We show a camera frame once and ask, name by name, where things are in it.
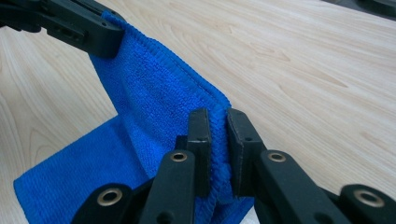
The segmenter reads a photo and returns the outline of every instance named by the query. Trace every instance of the light wood surface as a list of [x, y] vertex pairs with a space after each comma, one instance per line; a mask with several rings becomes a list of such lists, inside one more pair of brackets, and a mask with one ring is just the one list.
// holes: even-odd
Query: light wood surface
[[[319, 0], [100, 2], [223, 91], [318, 185], [396, 199], [395, 21]], [[13, 180], [116, 112], [87, 54], [45, 32], [0, 29], [0, 59], [0, 223], [25, 223]]]

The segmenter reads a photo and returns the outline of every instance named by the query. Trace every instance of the blue towel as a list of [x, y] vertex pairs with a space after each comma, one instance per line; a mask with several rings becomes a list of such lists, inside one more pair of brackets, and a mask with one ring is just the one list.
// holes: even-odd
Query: blue towel
[[31, 223], [69, 223], [90, 193], [107, 183], [136, 188], [154, 177], [162, 156], [187, 134], [188, 115], [209, 111], [211, 191], [197, 198], [196, 223], [238, 223], [252, 206], [235, 199], [230, 184], [226, 110], [231, 105], [171, 50], [110, 13], [125, 30], [118, 56], [91, 56], [118, 115], [15, 180]]

